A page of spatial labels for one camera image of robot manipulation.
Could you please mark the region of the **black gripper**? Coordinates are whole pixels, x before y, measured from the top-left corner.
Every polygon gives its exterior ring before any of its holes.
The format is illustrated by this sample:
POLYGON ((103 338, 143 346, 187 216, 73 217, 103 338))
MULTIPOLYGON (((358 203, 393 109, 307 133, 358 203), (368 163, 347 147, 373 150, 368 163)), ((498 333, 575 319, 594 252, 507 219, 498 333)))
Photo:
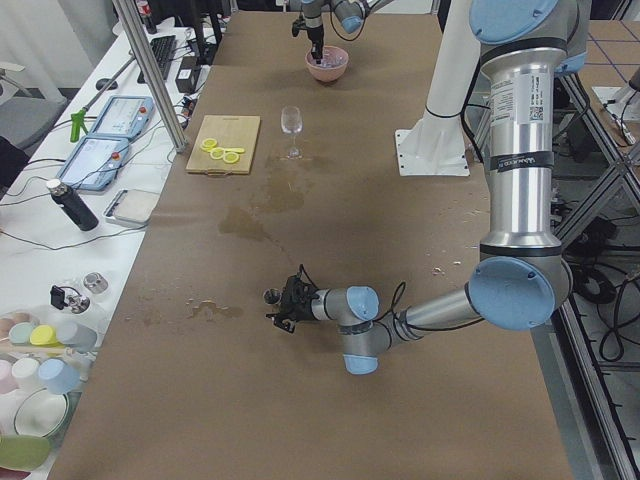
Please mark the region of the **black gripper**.
POLYGON ((300 321, 315 321, 312 301, 319 298, 318 291, 314 283, 290 276, 281 295, 279 311, 266 314, 266 317, 284 331, 294 331, 300 321))
POLYGON ((307 37, 312 44, 311 55, 316 64, 323 59, 324 25, 321 18, 306 18, 305 26, 307 37))

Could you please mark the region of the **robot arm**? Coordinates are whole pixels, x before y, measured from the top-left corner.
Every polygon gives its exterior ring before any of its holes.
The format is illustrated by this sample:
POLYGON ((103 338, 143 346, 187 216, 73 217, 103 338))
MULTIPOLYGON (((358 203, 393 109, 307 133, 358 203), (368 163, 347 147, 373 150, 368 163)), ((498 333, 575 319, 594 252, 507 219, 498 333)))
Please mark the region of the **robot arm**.
POLYGON ((298 18, 292 23, 292 36, 297 37, 301 31, 306 32, 307 38, 311 42, 311 57, 316 65, 320 65, 324 56, 323 11, 325 9, 329 12, 330 21, 337 19, 343 31, 351 34, 360 30, 371 14, 390 3, 391 0, 301 1, 298 18))
POLYGON ((423 117, 397 132, 403 175, 459 175, 462 119, 477 74, 490 84, 490 146, 484 162, 490 228, 480 261, 459 290, 405 310, 379 308, 365 286, 322 289, 304 271, 270 290, 273 324, 332 321, 346 369, 374 372, 379 355, 432 332, 487 321, 522 331, 565 301, 572 274, 551 230, 553 86, 586 59, 587 1, 454 1, 444 26, 423 117))

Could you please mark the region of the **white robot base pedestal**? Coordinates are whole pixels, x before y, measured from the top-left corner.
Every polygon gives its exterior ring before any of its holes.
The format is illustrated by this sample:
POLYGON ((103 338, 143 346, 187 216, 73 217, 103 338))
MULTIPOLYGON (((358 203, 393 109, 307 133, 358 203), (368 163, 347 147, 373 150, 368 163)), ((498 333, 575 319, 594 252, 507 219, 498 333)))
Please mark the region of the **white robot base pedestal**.
POLYGON ((469 175, 462 115, 480 59, 480 43, 470 28, 470 0, 455 0, 440 44, 423 117, 396 132, 402 176, 469 175))

